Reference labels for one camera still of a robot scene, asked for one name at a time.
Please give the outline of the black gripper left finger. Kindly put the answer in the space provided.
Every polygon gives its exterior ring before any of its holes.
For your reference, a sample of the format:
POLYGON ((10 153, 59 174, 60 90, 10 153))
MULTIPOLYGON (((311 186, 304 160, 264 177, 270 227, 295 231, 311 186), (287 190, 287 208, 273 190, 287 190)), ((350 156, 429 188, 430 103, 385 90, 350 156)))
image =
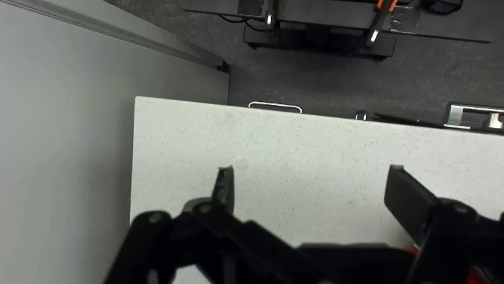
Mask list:
POLYGON ((235 212, 235 171, 232 166, 221 167, 208 197, 191 199, 183 207, 185 213, 235 212))

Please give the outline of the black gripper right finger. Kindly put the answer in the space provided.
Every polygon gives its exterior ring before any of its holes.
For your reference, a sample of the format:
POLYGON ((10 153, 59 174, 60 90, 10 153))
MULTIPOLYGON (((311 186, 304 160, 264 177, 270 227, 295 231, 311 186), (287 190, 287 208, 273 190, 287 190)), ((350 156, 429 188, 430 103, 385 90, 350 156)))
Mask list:
POLYGON ((478 218, 475 208, 437 196, 404 166, 391 166, 388 171, 385 205, 418 245, 440 224, 454 227, 462 220, 478 218))

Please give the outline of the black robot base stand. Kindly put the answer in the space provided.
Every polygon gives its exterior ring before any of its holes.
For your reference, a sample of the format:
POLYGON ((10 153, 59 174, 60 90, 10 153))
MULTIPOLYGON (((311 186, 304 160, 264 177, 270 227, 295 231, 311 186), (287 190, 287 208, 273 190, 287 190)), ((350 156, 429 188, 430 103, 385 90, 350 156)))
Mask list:
POLYGON ((267 25, 264 0, 182 0, 188 13, 243 24, 252 49, 292 49, 385 60, 401 37, 470 43, 497 40, 493 22, 503 0, 399 0, 372 48, 366 46, 377 0, 278 0, 276 24, 267 25))

